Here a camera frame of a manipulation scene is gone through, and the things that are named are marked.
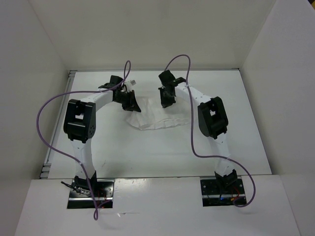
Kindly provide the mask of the white pleated skirt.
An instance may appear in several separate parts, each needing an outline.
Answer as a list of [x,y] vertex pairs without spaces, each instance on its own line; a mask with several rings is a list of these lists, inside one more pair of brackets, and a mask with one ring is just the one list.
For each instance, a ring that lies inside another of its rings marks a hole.
[[141,131],[173,128],[190,123],[190,106],[179,99],[170,107],[163,108],[157,97],[137,98],[141,112],[131,112],[126,122]]

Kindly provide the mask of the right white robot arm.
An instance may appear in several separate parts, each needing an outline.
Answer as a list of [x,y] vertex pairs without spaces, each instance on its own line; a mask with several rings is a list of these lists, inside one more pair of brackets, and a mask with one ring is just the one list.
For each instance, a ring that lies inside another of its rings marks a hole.
[[175,104],[179,97],[190,104],[191,130],[190,139],[193,140],[194,109],[197,108],[197,120],[200,132],[208,139],[215,154],[212,157],[219,161],[215,167],[216,188],[221,193],[227,193],[233,187],[237,175],[229,161],[230,153],[226,142],[228,118],[220,97],[210,97],[186,83],[170,83],[159,89],[163,108]]

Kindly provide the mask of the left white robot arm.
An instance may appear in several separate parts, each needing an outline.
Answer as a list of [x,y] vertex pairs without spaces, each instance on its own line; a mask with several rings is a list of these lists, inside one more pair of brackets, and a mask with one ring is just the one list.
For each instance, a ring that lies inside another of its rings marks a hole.
[[93,93],[81,100],[68,102],[63,130],[74,150],[76,174],[74,187],[86,196],[93,196],[98,191],[96,170],[92,158],[92,137],[96,132],[96,113],[105,105],[116,102],[125,111],[141,112],[133,90],[116,89]]

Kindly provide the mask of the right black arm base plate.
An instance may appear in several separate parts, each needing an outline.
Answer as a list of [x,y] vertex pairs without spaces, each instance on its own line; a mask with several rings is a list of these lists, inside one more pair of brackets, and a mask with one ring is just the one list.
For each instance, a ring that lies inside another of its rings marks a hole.
[[220,189],[214,177],[200,179],[203,207],[242,206],[247,203],[243,181],[238,178],[225,190]]

